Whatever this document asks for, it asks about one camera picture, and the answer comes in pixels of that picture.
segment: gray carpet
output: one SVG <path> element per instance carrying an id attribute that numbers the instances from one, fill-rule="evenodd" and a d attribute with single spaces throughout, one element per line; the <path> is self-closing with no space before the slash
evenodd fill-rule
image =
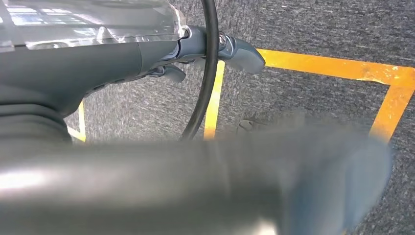
<path id="1" fill-rule="evenodd" d="M 413 0 L 216 1 L 221 29 L 260 48 L 415 67 Z M 189 24 L 203 25 L 199 1 L 170 2 L 185 13 Z M 188 79 L 182 84 L 148 78 L 87 98 L 88 141 L 179 136 L 202 78 L 199 68 L 185 70 Z M 369 130 L 387 89 L 288 70 L 267 68 L 251 76 L 227 68 L 218 128 L 232 132 L 243 118 L 275 121 L 302 110 L 311 118 L 357 123 Z M 395 166 L 384 198 L 352 234 L 415 235 L 414 111 L 412 100 L 392 139 Z M 68 122 L 77 123 L 75 118 Z"/>

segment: plastic wrap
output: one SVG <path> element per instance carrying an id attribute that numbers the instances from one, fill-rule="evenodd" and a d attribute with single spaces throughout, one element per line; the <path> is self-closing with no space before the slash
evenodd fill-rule
<path id="1" fill-rule="evenodd" d="M 2 0 L 0 52 L 98 44 L 175 41 L 185 19 L 165 0 Z"/>

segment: yellow floor marking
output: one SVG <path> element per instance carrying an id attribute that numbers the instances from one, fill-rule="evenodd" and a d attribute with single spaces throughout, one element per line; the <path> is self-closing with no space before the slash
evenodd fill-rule
<path id="1" fill-rule="evenodd" d="M 78 108 L 78 115 L 79 115 L 79 131 L 68 127 L 68 132 L 74 138 L 85 142 L 87 140 L 86 136 L 86 128 L 85 128 L 85 110 L 84 110 L 84 102 L 81 101 L 81 104 Z"/>
<path id="2" fill-rule="evenodd" d="M 210 98 L 209 106 L 206 111 L 205 119 L 205 140 L 215 138 L 216 125 L 218 121 L 219 102 L 222 91 L 223 75 L 225 73 L 225 62 L 219 61 L 216 72 L 215 85 L 213 86 L 212 96 Z"/>
<path id="3" fill-rule="evenodd" d="M 415 89 L 415 68 L 283 51 L 258 50 L 269 67 L 391 85 L 371 134 L 389 141 Z"/>
<path id="4" fill-rule="evenodd" d="M 392 138 L 414 91 L 414 88 L 397 86 L 389 87 L 370 133 L 376 134 L 384 138 L 384 140 L 389 141 Z"/>
<path id="5" fill-rule="evenodd" d="M 415 87 L 415 69 L 356 60 L 259 49 L 269 67 L 346 79 Z"/>

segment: brake cable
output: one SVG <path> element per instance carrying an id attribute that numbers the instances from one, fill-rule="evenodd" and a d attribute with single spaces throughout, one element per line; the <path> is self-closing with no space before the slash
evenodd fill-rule
<path id="1" fill-rule="evenodd" d="M 203 122 L 216 79 L 219 50 L 219 25 L 214 0 L 202 0 L 206 21 L 206 62 L 199 98 L 180 140 L 191 140 Z"/>

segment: yellow tape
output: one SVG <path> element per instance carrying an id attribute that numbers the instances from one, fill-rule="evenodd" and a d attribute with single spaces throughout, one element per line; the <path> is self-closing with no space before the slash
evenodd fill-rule
<path id="1" fill-rule="evenodd" d="M 415 87 L 415 69 L 356 60 L 304 55 L 274 50 L 258 50 L 269 67 L 310 72 L 360 81 Z"/>
<path id="2" fill-rule="evenodd" d="M 79 131 L 68 127 L 68 132 L 74 138 L 77 138 L 78 140 L 82 142 L 86 142 L 87 136 L 86 136 L 86 128 L 85 128 L 85 110 L 84 110 L 83 101 L 81 101 L 81 104 L 79 105 L 78 115 L 79 115 Z"/>
<path id="3" fill-rule="evenodd" d="M 269 67 L 391 85 L 370 132 L 387 141 L 395 132 L 414 93 L 415 69 L 411 67 L 273 50 L 259 49 L 259 52 Z"/>
<path id="4" fill-rule="evenodd" d="M 414 88 L 389 87 L 370 133 L 389 141 L 413 94 Z"/>
<path id="5" fill-rule="evenodd" d="M 210 97 L 209 106 L 206 111 L 205 119 L 205 140 L 213 139 L 216 135 L 216 125 L 218 121 L 219 103 L 222 91 L 223 75 L 225 73 L 225 62 L 219 61 L 216 72 L 215 85 L 212 96 Z"/>

